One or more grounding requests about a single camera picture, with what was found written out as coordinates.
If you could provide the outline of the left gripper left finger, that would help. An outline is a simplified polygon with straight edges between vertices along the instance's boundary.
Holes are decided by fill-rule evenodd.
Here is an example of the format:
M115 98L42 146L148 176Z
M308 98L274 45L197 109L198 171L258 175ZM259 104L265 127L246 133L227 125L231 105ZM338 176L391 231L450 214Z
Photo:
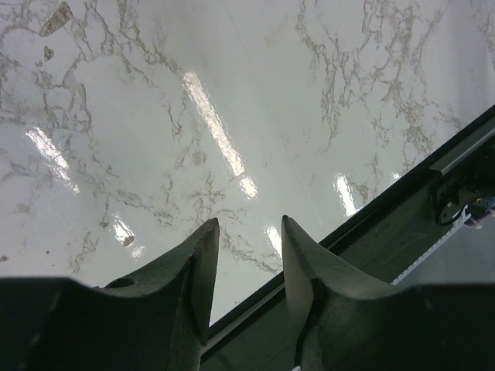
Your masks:
M196 370L208 340L219 223L103 288L1 281L3 370Z

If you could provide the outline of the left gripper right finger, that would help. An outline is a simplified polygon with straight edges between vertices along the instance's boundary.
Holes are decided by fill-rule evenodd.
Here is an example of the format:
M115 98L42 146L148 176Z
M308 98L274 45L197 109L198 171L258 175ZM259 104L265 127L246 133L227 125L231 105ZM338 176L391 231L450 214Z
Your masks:
M302 370L492 370L494 286L394 286L282 219L285 293Z

